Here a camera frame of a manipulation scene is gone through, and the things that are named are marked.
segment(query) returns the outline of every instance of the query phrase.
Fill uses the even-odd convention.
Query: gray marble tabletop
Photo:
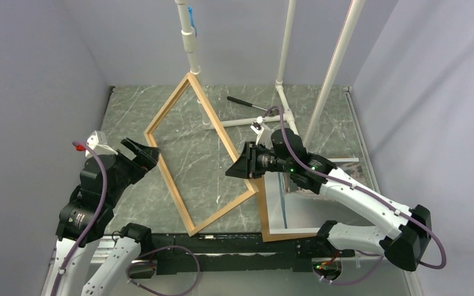
[[[108,143],[127,156],[133,154],[120,145],[123,138],[147,144],[143,132],[162,107],[175,86],[116,87],[110,98],[102,130]],[[299,134],[304,137],[320,86],[285,86],[286,97],[295,116]],[[219,119],[256,117],[260,110],[228,102],[233,96],[261,107],[281,104],[272,85],[207,86],[205,88]],[[269,127],[278,128],[278,123]],[[226,128],[237,151],[244,141],[256,135],[249,126]],[[196,98],[191,89],[175,104],[154,132],[178,190],[194,224],[198,224],[246,190],[242,180],[229,178],[225,170],[232,164],[214,130],[204,130]],[[358,164],[346,165],[355,179],[371,186],[358,140],[353,116],[342,88],[334,86],[326,102],[317,132],[308,150],[325,157],[358,157]],[[119,230],[129,222],[148,226],[153,232],[186,232],[160,171],[155,168],[134,186],[126,189],[114,210],[115,218],[107,232]],[[259,213],[255,197],[208,226],[203,232],[259,231]]]

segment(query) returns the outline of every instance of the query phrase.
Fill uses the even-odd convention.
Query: vertical white pipe
[[[283,76],[285,74],[286,59],[288,58],[289,39],[291,37],[291,29],[293,27],[293,15],[295,14],[295,5],[297,0],[289,0],[288,14],[286,16],[285,36],[283,38],[283,48],[281,51],[281,62],[279,64],[279,73],[275,85],[283,84]]]
[[[185,51],[188,55],[189,71],[195,75],[199,84],[204,87],[204,82],[201,76],[201,67],[197,60],[195,31],[193,30],[189,19],[188,0],[175,0],[175,3],[177,3],[177,9],[179,10],[181,34],[183,35],[183,44],[185,45]],[[201,111],[202,127],[208,129],[211,124],[210,118],[208,117],[208,114],[206,114],[199,99],[197,99],[197,103],[199,104],[199,111]]]
[[[335,50],[333,51],[333,55],[331,56],[330,66],[328,67],[328,71],[326,72],[326,77],[324,78],[324,82],[322,84],[322,88],[320,90],[320,94],[315,105],[314,113],[312,114],[310,125],[308,126],[308,131],[306,132],[306,136],[304,137],[303,144],[305,147],[308,147],[311,139],[314,136],[315,128],[318,125],[319,118],[322,114],[322,110],[324,109],[324,104],[326,103],[328,95],[330,94],[331,86],[333,85],[335,77],[339,72],[339,67],[341,65],[341,62],[343,61],[344,53],[346,52],[346,48],[348,47],[348,43],[350,42],[353,30],[355,28],[355,25],[357,24],[357,20],[359,19],[360,11],[362,10],[363,5],[364,0],[352,0],[350,4],[346,19],[344,20],[343,29],[341,30],[341,34],[339,35],[339,40],[337,40],[337,45],[335,46]]]

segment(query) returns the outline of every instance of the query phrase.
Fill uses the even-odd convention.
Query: white wall
[[[189,70],[173,0],[65,0],[112,85],[177,84]],[[336,83],[351,85],[397,0],[367,1]],[[208,84],[274,84],[288,0],[192,0]],[[285,83],[321,84],[349,1],[297,3]]]
[[[39,295],[108,87],[58,0],[0,0],[0,295]]]
[[[428,207],[446,247],[425,295],[474,295],[474,1],[400,0],[353,95],[383,193]]]

